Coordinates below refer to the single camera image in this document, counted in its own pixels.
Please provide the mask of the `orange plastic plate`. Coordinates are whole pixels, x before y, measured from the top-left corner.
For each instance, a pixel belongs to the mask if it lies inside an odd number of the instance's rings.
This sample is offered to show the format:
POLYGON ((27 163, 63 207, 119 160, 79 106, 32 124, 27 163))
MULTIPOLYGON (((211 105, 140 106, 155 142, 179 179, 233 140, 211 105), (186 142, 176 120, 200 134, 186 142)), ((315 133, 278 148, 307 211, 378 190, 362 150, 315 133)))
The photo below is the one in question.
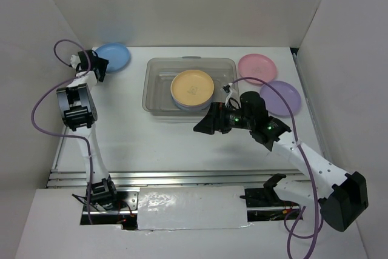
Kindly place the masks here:
POLYGON ((178 101, 195 105, 213 96, 213 79, 201 70, 186 70, 178 74, 170 85, 171 95, 178 101))

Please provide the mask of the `cream plastic plate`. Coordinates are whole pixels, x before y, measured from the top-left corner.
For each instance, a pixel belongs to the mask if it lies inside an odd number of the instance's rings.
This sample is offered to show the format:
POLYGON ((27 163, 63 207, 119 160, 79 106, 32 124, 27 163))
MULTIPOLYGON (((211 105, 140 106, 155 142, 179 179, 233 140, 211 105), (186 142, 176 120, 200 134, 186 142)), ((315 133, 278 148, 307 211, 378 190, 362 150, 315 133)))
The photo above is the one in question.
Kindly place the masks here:
POLYGON ((207 107, 212 102, 212 97, 210 97, 208 100, 204 101, 203 103, 195 104, 195 105, 187 105, 180 101, 178 101, 174 96, 172 96, 172 100, 175 102, 176 105, 180 105, 181 107, 186 108, 200 108, 200 107, 207 107))

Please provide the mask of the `blue plastic plate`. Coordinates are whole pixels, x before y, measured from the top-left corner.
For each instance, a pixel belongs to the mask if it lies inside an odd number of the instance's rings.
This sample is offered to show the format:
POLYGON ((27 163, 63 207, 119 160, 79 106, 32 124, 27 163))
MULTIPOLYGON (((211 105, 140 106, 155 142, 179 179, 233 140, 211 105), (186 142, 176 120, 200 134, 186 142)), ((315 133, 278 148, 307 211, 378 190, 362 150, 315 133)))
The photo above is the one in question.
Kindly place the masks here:
POLYGON ((109 43, 98 47, 95 52, 102 59, 106 59, 107 73, 122 71, 130 62, 131 54, 128 48, 120 43, 109 43))

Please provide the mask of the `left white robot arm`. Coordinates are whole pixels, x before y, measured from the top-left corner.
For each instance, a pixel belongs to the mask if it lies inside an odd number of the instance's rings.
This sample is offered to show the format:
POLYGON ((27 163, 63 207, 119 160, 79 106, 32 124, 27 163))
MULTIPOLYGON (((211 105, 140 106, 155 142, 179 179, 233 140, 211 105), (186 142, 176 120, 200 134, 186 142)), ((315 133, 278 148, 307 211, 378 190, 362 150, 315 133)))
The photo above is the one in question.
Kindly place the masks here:
POLYGON ((113 210, 119 193, 106 169, 96 137, 98 114, 91 89, 104 80, 109 61, 94 50, 80 51, 70 59, 76 79, 56 91, 61 118, 69 135, 80 136, 78 144, 85 164, 87 190, 85 201, 94 208, 113 210))

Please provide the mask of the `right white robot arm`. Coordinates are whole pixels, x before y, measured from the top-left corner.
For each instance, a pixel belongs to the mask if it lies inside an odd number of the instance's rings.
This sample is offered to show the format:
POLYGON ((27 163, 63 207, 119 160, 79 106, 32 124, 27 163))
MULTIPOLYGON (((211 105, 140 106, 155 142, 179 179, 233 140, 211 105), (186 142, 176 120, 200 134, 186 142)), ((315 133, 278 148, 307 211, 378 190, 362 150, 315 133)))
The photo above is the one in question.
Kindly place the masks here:
POLYGON ((240 108, 212 102, 194 131, 213 135, 232 129, 248 130, 267 150, 278 154, 311 179, 311 184, 275 174, 264 183, 264 199, 273 206, 292 201, 300 206, 318 203, 322 219, 333 229, 344 232, 368 206, 366 179, 359 172, 350 174, 326 160, 305 143, 280 119, 270 116, 264 99, 249 91, 240 96, 240 108))

